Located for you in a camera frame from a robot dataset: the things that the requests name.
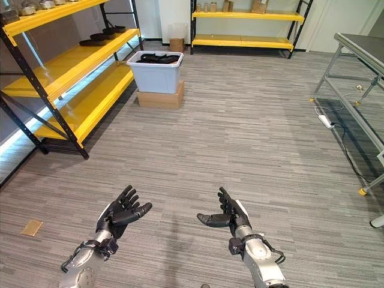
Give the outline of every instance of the white plastic bin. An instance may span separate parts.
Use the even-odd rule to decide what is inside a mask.
[[[157,56],[178,55],[179,60],[174,64],[136,63],[143,54]],[[140,92],[175,94],[180,78],[180,64],[184,54],[180,52],[138,51],[127,62],[134,74]]]

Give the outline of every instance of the black cable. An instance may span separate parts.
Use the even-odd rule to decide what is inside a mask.
[[[366,179],[366,177],[364,177],[364,175],[361,175],[361,174],[356,170],[356,167],[355,167],[355,165],[353,164],[352,159],[349,157],[348,150],[347,150],[346,144],[345,144],[345,142],[344,142],[344,137],[345,137],[345,135],[346,135],[346,129],[345,129],[345,127],[344,127],[341,123],[339,123],[339,122],[332,122],[331,125],[340,125],[340,127],[343,129],[343,135],[342,135],[342,137],[341,137],[341,143],[343,144],[344,151],[345,151],[345,153],[346,153],[347,159],[348,159],[350,165],[352,166],[352,169],[353,169],[354,173],[355,173],[356,175],[358,175],[359,177],[361,177],[362,179],[364,179],[368,184],[371,183],[371,181],[368,181],[368,180]]]
[[[270,249],[272,253],[276,253],[280,255],[280,257],[275,260],[276,264],[279,265],[285,261],[286,257],[282,251],[276,250],[274,247],[272,247],[272,245],[265,238],[262,238],[262,242]]]

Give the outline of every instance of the cardboard box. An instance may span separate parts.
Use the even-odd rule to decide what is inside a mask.
[[[184,81],[181,81],[178,86],[177,93],[150,93],[137,92],[140,106],[156,107],[167,109],[179,109],[184,97]]]
[[[254,0],[251,13],[264,14],[269,0]]]
[[[223,12],[228,12],[229,9],[229,1],[225,0],[223,4]]]
[[[228,12],[233,11],[233,1],[229,1]]]
[[[169,40],[170,51],[183,53],[184,49],[185,49],[184,39],[171,38]]]

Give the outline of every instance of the yellow metal shelf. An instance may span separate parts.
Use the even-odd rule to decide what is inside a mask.
[[[9,37],[12,37],[21,32],[28,31],[48,22],[107,1],[108,0],[78,0],[77,2],[66,2],[65,4],[56,6],[53,9],[38,10],[34,15],[21,16],[20,20],[6,24],[4,26],[4,31]]]
[[[48,99],[53,102],[97,68],[113,52],[139,34],[138,29],[129,29],[118,34],[115,39],[109,40],[105,46],[76,45],[55,59],[48,61],[44,67],[38,67],[34,73],[48,93]],[[39,97],[25,76],[6,86],[2,91],[12,97]]]
[[[194,12],[194,18],[236,18],[236,19],[268,19],[268,20],[285,20],[285,21],[300,21],[303,23],[304,17],[296,12],[285,11],[269,11],[265,14],[250,13],[246,11],[234,12]]]
[[[287,38],[197,34],[192,45],[281,48],[292,51]]]
[[[60,114],[74,131],[80,143],[84,141],[133,79],[129,66],[114,62],[60,109]],[[51,117],[48,122],[62,130],[54,117]],[[64,139],[46,126],[41,126],[34,134],[38,137]]]

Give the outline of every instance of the table caster wheel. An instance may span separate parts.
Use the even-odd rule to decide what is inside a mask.
[[[361,189],[359,190],[359,194],[360,194],[361,196],[365,196],[365,195],[367,195],[367,192],[364,190],[364,188],[361,188]]]

